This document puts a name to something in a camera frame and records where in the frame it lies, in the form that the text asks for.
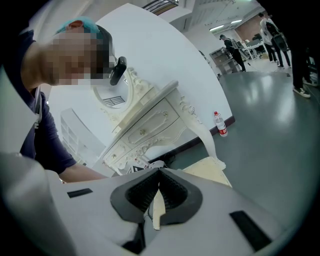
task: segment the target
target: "white ornate furniture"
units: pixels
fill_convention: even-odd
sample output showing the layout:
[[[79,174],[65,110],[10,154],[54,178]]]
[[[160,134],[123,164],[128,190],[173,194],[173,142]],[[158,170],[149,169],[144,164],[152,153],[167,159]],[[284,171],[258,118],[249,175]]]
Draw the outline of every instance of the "white ornate furniture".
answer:
[[[210,131],[198,119],[195,108],[177,90],[178,81],[172,81],[161,91],[139,78],[133,68],[124,73],[128,84],[127,101],[122,108],[110,107],[99,95],[99,88],[92,90],[101,109],[114,125],[115,136],[110,147],[101,154],[96,164],[111,167],[119,175],[128,161],[143,168],[149,165],[143,155],[153,146],[174,143],[189,128],[204,143],[210,157],[223,170],[226,165],[217,158],[215,143]]]

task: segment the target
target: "white shirt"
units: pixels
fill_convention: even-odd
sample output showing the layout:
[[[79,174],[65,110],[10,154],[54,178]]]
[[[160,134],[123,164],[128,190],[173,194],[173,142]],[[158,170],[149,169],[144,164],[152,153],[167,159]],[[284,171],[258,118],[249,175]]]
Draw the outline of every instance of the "white shirt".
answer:
[[[266,37],[267,37],[267,38],[270,40],[270,42],[271,42],[271,39],[273,38],[273,36],[272,36],[272,34],[269,32],[269,30],[267,29],[267,24],[266,24],[267,22],[273,24],[276,29],[278,29],[278,28],[277,28],[277,26],[274,24],[274,22],[273,22],[271,19],[269,19],[269,18],[263,18],[263,19],[260,21],[260,26],[261,26],[261,28],[262,28],[262,31],[264,32],[264,34],[266,35]]]
[[[269,37],[265,34],[265,32],[264,32],[262,29],[260,30],[260,34],[261,34],[261,36],[262,36],[262,41],[263,41],[266,45],[272,46],[271,40],[269,39]]]

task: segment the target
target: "ceiling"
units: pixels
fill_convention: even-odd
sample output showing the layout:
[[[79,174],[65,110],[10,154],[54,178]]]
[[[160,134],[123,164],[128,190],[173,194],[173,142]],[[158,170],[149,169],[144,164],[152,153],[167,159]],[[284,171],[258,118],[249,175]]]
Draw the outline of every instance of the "ceiling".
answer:
[[[37,40],[46,40],[64,22],[79,16],[98,21],[114,9],[131,3],[142,7],[152,0],[51,0],[29,22]]]
[[[225,30],[231,26],[232,21],[244,22],[250,13],[256,14],[255,10],[262,9],[256,0],[197,0],[196,4],[190,28],[198,24],[204,24],[210,29],[225,25],[223,28]],[[240,24],[241,22],[235,23],[232,27]]]

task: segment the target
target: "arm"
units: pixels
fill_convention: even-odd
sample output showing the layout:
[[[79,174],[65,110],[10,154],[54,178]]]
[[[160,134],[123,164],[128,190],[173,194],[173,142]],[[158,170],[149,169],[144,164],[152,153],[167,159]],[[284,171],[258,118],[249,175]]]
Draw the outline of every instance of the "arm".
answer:
[[[93,181],[107,178],[106,176],[103,176],[102,174],[79,163],[66,168],[59,174],[59,177],[66,183]]]
[[[266,20],[265,19],[260,21],[260,26],[261,26],[262,31],[264,32],[264,34],[268,35],[268,30],[267,30]]]
[[[46,170],[56,172],[63,181],[80,182],[106,178],[94,170],[78,164],[62,145],[58,134],[54,118],[49,106],[46,104],[46,97],[42,97],[42,120],[35,133],[34,145],[35,159]]]

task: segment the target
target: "gray floor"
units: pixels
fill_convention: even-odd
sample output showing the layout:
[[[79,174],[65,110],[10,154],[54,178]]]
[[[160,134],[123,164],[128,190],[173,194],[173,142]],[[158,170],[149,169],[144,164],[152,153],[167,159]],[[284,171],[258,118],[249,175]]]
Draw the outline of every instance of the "gray floor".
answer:
[[[292,91],[292,77],[277,72],[234,73],[220,83],[236,119],[227,137],[213,136],[227,178],[285,227],[297,223],[320,179],[320,90],[310,88],[305,99]],[[206,156],[200,143],[170,167]]]

